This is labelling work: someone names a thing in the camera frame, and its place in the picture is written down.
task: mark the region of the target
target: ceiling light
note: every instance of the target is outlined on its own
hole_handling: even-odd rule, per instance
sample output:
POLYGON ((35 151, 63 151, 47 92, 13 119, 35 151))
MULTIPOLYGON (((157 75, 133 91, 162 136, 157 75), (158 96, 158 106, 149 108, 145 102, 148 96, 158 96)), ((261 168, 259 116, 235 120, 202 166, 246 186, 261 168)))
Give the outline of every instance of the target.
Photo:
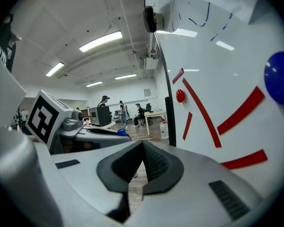
POLYGON ((88 44, 81 46, 79 49, 81 51, 85 52, 85 51, 88 51, 88 50, 98 46, 98 45, 110 42, 112 40, 120 39, 120 38, 122 38, 121 31, 113 32, 111 34, 108 34, 108 35, 103 36, 101 38, 98 38, 96 40, 93 40, 93 41, 89 42, 88 44))
POLYGON ((103 83, 103 82, 102 82, 102 81, 95 82, 95 83, 92 83, 92 84, 86 85, 86 87, 91 87, 91 86, 98 85, 98 84, 101 84, 101 83, 103 83))
POLYGON ((176 31, 174 31, 173 33, 171 32, 167 32, 167 31, 161 31, 158 30, 157 34, 171 34, 171 35, 183 35, 183 36, 188 36, 188 37, 196 37, 196 35, 198 34, 195 31, 190 31, 190 30, 186 30, 186 29, 181 29, 178 28, 176 31))
POLYGON ((199 71, 200 69, 185 69, 184 71, 199 71))
POLYGON ((57 65, 54 66, 54 68, 52 68, 48 73, 47 76, 50 77, 51 75, 53 75, 57 70, 59 70, 62 66, 64 66, 63 63, 59 62, 57 65))
POLYGON ((232 46, 230 46, 230 45, 228 45, 226 43, 223 43, 222 41, 218 41, 216 44, 221 46, 221 47, 223 47, 223 48, 225 48, 225 49, 227 49, 227 50, 230 50, 230 51, 233 51, 235 49, 232 46))
POLYGON ((127 76, 122 76, 122 77, 118 77, 118 78, 115 78, 116 80, 119 80, 119 79, 123 79, 123 78, 131 78, 131 77, 135 77, 136 74, 132 74, 132 75, 127 75, 127 76))

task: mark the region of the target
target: office chair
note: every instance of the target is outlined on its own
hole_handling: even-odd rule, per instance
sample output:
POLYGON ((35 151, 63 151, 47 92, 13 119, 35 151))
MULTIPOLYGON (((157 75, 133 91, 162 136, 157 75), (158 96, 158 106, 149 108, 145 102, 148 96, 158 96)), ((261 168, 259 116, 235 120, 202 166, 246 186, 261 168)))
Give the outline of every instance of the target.
MULTIPOLYGON (((144 109, 144 112, 151 112, 151 104, 147 104, 147 105, 146 105, 146 109, 144 109)), ((151 125, 151 124, 152 124, 152 121, 147 120, 147 123, 148 123, 149 125, 151 125)), ((141 125, 144 126, 144 124, 146 124, 145 118, 144 118, 144 122, 142 122, 141 125)))

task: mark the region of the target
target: floor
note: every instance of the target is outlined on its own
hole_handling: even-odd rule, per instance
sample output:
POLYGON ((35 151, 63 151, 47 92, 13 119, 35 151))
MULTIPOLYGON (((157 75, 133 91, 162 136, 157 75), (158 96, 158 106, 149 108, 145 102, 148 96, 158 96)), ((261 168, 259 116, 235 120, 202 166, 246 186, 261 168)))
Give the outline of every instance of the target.
MULTIPOLYGON (((133 122, 128 122, 128 128, 126 129, 126 133, 132 138, 132 140, 152 140, 155 142, 160 142, 168 145, 169 140, 162 140, 160 133, 160 121, 161 117, 151 118, 150 119, 153 124, 149 126, 150 135, 147 135, 146 125, 141 126, 139 128, 133 127, 133 122)), ((120 123, 116 123, 111 130, 123 129, 124 125, 120 123)), ((143 186, 147 184, 147 176, 145 171, 144 163, 142 162, 138 169, 138 177, 133 178, 128 185, 128 201, 130 213, 132 214, 141 204, 142 202, 142 191, 143 186)))

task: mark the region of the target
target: blue object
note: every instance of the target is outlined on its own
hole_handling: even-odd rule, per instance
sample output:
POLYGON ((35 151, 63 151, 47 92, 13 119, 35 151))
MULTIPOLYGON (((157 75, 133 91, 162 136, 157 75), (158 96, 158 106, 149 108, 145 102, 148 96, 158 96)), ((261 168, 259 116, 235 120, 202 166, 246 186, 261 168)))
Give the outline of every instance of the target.
POLYGON ((119 129, 119 130, 118 130, 118 135, 120 135, 120 136, 126 136, 126 131, 125 131, 125 129, 119 129))
POLYGON ((284 52, 273 54, 264 69, 264 81, 270 96, 284 105, 284 52))

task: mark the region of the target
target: red curved stripe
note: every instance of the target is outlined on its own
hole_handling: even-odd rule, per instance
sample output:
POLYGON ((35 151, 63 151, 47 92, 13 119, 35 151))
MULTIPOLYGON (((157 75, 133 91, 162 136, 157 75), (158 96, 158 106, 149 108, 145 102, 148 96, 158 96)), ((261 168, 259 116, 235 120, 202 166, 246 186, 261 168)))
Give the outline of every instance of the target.
POLYGON ((201 103, 200 99, 198 98, 197 94, 194 92, 194 90, 191 88, 191 86, 185 80, 185 78, 183 78, 183 83, 184 83, 185 87, 188 89, 190 95, 193 97, 193 99, 194 99, 195 103, 197 104, 199 110, 201 111, 201 114, 202 114, 203 118, 205 119, 205 122, 207 124, 208 129, 209 129, 209 132, 212 135, 214 145, 216 146, 216 148, 222 147, 220 140, 219 140, 219 136, 216 132, 216 129, 213 126, 213 122, 210 119, 207 111, 205 110, 205 108, 204 108, 203 104, 201 103))
POLYGON ((181 70, 179 71, 179 73, 175 76, 175 78, 172 80, 172 84, 175 84, 175 82, 180 78, 180 76, 182 76, 182 74, 184 73, 183 68, 181 68, 181 70))
POLYGON ((187 117, 187 121, 186 121, 186 126, 185 126, 185 130, 184 130, 184 134, 183 134, 183 140, 186 139, 186 135, 190 126, 190 122, 191 122, 191 118, 193 117, 191 112, 188 112, 188 117, 187 117))
POLYGON ((251 166, 254 164, 258 164, 261 163, 263 161, 267 161, 267 156, 264 152, 264 150, 259 150, 255 153, 252 153, 248 156, 239 158, 239 159, 235 159, 232 161, 227 161, 227 162, 223 162, 221 163, 221 165, 225 166, 228 169, 237 169, 237 168, 241 168, 241 167, 246 167, 246 166, 251 166))
POLYGON ((252 93, 248 96, 245 102, 235 111, 232 116, 225 120, 222 124, 217 127, 220 135, 230 130, 233 126, 238 124, 247 115, 251 113, 265 98, 262 91, 256 87, 252 93))

